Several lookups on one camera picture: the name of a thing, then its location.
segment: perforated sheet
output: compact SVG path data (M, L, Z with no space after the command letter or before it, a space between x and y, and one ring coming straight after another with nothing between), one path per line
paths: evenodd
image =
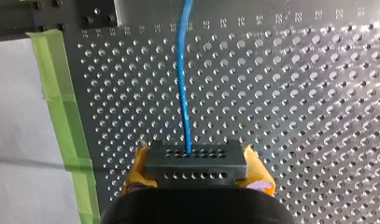
M140 139L182 142L181 1L123 1L117 29L69 32L101 210ZM250 144L299 223L380 223L380 1L196 1L193 140Z

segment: hole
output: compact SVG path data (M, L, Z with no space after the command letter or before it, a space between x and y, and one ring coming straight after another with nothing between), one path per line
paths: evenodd
M244 75L240 75L239 78L238 78L238 81L240 83L245 82L246 81L246 77Z
M240 59L238 59L238 65L239 66L243 66L243 65L245 65L246 64L246 60L244 59L244 58L240 58Z
M95 8L93 12L96 15L100 15L100 9L99 8Z
M62 5L62 2L60 0L52 0L53 7L60 7L61 5Z
M207 179L207 173L201 173L201 179Z
M212 49L212 43L206 42L204 43L204 50L211 50Z
M218 178L218 174L217 173L211 173L210 174L210 178L211 179L216 179L216 178Z
M243 49L246 47L246 42L244 40L239 40L237 46L239 49Z
M219 178L220 179L225 179L225 178L227 178L228 177L228 175L226 174L226 173L221 173L221 174L219 174Z
M257 47L257 48L260 48L263 46L263 40L261 39L257 39L256 42L254 42L254 45Z
M221 49L227 49L228 48L228 43L227 41L222 41L221 44L219 45Z
M221 67L226 67L226 66L228 66L229 63L230 62L227 59L223 59L223 60L221 60L220 65L221 65Z
M199 175L198 173L192 173L191 178L192 179L198 179Z

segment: green tape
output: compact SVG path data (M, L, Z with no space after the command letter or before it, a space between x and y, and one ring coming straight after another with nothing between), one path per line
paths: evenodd
M62 33L50 30L28 35L33 40L64 167L71 172L73 178L81 223L100 223L96 181L78 113Z

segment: perforated metal plate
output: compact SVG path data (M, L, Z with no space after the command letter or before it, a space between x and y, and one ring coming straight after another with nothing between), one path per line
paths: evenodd
M103 210L140 139L182 142L181 1L124 1L118 29L65 34ZM196 1L193 140L262 156L299 223L380 223L380 1Z

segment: blue cable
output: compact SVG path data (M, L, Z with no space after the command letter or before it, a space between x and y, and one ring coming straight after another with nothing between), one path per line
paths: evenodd
M189 106L186 93L186 32L187 23L190 19L193 0L186 0L183 14L181 15L180 24L177 34L177 79L178 92L180 95L181 114L184 124L184 138L186 144L186 152L191 153L191 135L190 135L190 116Z

